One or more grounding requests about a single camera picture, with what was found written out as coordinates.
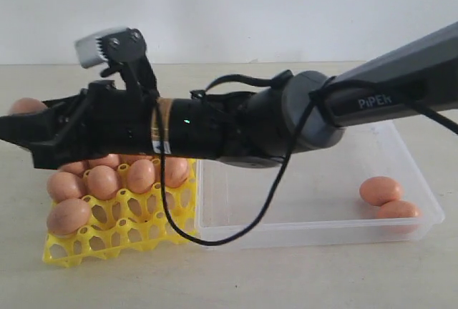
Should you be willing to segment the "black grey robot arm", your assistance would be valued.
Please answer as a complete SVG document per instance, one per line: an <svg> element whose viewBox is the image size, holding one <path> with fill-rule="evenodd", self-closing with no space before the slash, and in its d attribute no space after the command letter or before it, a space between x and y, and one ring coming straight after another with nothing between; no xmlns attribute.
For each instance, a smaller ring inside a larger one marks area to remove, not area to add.
<svg viewBox="0 0 458 309"><path fill-rule="evenodd" d="M361 66L327 77L284 71L270 79L241 74L252 90L168 99L157 90L138 29L108 29L75 44L85 69L104 64L100 80L36 113L1 118L1 139L31 152L37 169L108 154L216 160L275 167L295 153L327 149L345 128L424 115L452 131L443 111L457 108L457 25L450 24Z"/></svg>

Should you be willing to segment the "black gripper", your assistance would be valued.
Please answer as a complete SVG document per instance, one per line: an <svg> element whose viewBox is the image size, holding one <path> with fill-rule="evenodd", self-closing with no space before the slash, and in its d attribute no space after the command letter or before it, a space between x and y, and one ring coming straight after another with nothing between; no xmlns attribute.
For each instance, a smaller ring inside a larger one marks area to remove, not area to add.
<svg viewBox="0 0 458 309"><path fill-rule="evenodd" d="M2 116L1 140L27 149L42 170L108 154L151 155L157 98L157 91L133 94L97 80L73 96L43 101L44 112Z"/></svg>

